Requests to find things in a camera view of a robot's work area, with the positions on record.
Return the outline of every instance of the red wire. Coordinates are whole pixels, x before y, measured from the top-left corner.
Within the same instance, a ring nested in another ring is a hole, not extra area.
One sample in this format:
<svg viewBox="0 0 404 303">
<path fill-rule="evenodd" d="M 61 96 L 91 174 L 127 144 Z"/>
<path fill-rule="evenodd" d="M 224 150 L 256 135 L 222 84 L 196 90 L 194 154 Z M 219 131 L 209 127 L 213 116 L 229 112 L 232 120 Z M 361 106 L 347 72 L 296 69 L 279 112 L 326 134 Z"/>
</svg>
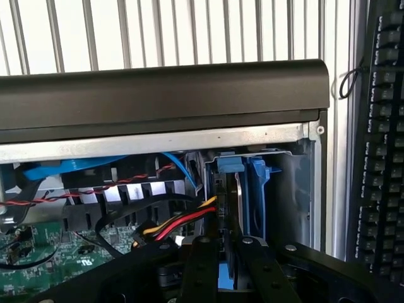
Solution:
<svg viewBox="0 0 404 303">
<path fill-rule="evenodd" d="M 156 170 L 156 173 L 159 174 L 163 170 L 171 169 L 172 167 L 174 167 L 174 163 L 164 165 L 163 167 Z M 2 205 L 30 205 L 30 204 L 33 204 L 33 203 L 55 202 L 55 201 L 57 201 L 59 199 L 64 199 L 64 198 L 73 198 L 73 197 L 79 198 L 81 196 L 81 194 L 102 194 L 104 191 L 106 191 L 107 189 L 109 189 L 111 187 L 121 185 L 121 184 L 128 184 L 128 183 L 132 182 L 135 179 L 146 179 L 147 177 L 148 177 L 148 174 L 134 175 L 131 178 L 121 179 L 121 180 L 116 181 L 115 183 L 105 185 L 105 186 L 101 187 L 100 189 L 92 189 L 92 190 L 89 190 L 89 191 L 83 191 L 83 192 L 79 192 L 79 193 L 68 193 L 68 194 L 63 194 L 62 196 L 58 196 L 58 197 L 55 197 L 55 198 L 53 198 L 53 197 L 37 198 L 37 199 L 33 199 L 32 201 L 9 200 L 9 201 L 6 201 L 5 203 L 0 203 L 0 204 L 2 204 Z"/>
<path fill-rule="evenodd" d="M 202 215 L 204 215 L 205 213 L 208 213 L 210 211 L 216 211 L 215 207 L 209 207 L 205 210 L 201 210 L 201 211 L 197 211 L 196 213 L 192 213 L 190 215 L 184 216 L 180 219 L 178 219 L 177 221 L 172 222 L 168 227 L 166 227 L 156 238 L 156 241 L 162 240 L 164 239 L 169 233 L 171 233 L 176 227 L 178 227 L 179 225 L 190 221 L 192 219 L 198 218 Z"/>
</svg>

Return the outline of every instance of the yellow wire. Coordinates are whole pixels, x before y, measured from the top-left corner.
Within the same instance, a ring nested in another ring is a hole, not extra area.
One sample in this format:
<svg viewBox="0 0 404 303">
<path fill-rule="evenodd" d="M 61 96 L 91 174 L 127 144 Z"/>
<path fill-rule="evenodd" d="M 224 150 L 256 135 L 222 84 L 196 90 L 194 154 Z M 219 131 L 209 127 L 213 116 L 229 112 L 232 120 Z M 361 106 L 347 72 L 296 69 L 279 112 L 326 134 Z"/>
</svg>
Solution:
<svg viewBox="0 0 404 303">
<path fill-rule="evenodd" d="M 208 201 L 205 201 L 205 202 L 204 202 L 202 205 L 200 205 L 198 208 L 201 208 L 201 207 L 204 207 L 204 206 L 206 206 L 206 205 L 209 205 L 209 204 L 211 204 L 212 202 L 214 202 L 214 201 L 216 201 L 216 200 L 217 200 L 217 196 L 214 196 L 214 197 L 210 198 Z M 156 232 L 156 231 L 162 229 L 170 220 L 171 220 L 171 218 L 168 219 L 167 221 L 165 221 L 163 224 L 161 224 L 161 225 L 159 225 L 159 226 L 153 227 L 153 228 L 151 228 L 151 229 L 145 229 L 145 230 L 143 231 L 143 235 L 152 234 L 152 233 L 154 233 L 154 232 Z"/>
</svg>

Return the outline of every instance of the green circuit board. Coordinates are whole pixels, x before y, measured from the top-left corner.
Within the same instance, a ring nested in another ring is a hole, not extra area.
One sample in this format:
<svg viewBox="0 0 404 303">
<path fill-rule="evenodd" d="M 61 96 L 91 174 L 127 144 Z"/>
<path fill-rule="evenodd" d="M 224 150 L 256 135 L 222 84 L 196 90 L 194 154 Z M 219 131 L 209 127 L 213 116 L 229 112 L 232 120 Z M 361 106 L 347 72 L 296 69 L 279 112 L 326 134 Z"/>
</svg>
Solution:
<svg viewBox="0 0 404 303">
<path fill-rule="evenodd" d="M 69 280 L 112 259 L 102 248 L 92 246 L 91 251 L 83 250 L 88 244 L 72 232 L 63 232 L 59 223 L 41 223 L 31 226 L 32 238 L 21 242 L 19 248 L 30 247 L 27 256 L 18 258 L 15 264 L 27 264 L 38 261 L 53 253 L 55 256 L 43 265 L 27 270 L 0 270 L 0 302 L 24 302 L 31 296 Z M 130 251 L 133 238 L 132 227 L 118 227 L 106 230 L 103 236 L 120 252 Z M 93 232 L 80 232 L 94 239 Z M 10 243 L 15 235 L 0 239 L 0 247 Z M 0 251 L 0 263 L 7 262 L 7 250 Z"/>
</svg>

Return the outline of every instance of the keyboard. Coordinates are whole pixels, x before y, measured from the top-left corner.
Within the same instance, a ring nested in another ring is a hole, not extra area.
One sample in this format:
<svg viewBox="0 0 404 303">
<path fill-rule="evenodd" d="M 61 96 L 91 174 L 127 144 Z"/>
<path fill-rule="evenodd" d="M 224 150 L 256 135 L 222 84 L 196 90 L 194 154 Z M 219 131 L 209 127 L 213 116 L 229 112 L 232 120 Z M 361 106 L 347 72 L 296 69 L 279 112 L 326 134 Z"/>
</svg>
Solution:
<svg viewBox="0 0 404 303">
<path fill-rule="evenodd" d="M 404 1 L 371 1 L 347 261 L 404 286 Z"/>
</svg>

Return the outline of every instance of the blue cable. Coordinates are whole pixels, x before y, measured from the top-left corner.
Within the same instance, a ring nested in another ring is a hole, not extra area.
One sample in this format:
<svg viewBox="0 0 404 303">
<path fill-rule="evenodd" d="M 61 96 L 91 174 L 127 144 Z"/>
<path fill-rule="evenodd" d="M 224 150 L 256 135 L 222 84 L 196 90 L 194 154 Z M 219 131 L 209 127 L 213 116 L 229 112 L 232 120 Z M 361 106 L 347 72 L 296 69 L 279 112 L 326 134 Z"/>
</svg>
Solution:
<svg viewBox="0 0 404 303">
<path fill-rule="evenodd" d="M 178 168 L 182 170 L 184 175 L 188 178 L 189 182 L 191 182 L 192 186 L 196 189 L 197 188 L 196 183 L 195 183 L 194 179 L 192 179 L 190 173 L 185 168 L 184 164 L 182 164 L 181 161 L 176 156 L 174 156 L 172 153 L 165 152 L 162 154 L 165 155 L 167 158 L 169 158 L 171 161 L 173 161 L 174 164 L 176 164 L 178 166 Z"/>
</svg>

